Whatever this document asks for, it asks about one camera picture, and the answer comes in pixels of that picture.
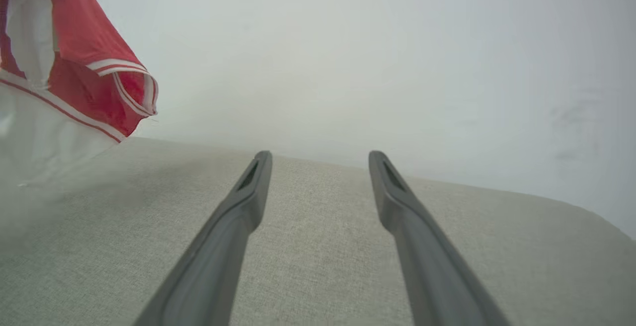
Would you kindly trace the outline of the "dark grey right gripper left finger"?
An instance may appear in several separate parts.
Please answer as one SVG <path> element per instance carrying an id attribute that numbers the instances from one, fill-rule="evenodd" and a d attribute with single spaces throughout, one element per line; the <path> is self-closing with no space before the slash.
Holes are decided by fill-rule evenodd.
<path id="1" fill-rule="evenodd" d="M 272 154 L 255 154 L 133 326 L 229 326 L 248 236 L 264 215 Z"/>

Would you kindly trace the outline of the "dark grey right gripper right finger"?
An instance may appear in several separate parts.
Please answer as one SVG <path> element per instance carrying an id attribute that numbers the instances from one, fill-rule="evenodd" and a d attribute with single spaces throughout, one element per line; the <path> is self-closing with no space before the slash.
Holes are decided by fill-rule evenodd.
<path id="1" fill-rule="evenodd" d="M 382 226 L 394 237 L 415 326 L 511 326 L 386 154 L 369 154 Z"/>

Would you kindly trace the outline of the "red and white basketball jersey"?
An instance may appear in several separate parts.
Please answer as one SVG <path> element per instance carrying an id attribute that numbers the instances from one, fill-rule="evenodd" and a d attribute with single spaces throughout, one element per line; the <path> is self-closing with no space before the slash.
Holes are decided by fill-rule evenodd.
<path id="1" fill-rule="evenodd" d="M 42 183 L 121 143 L 157 97 L 97 0 L 0 0 L 0 184 Z"/>

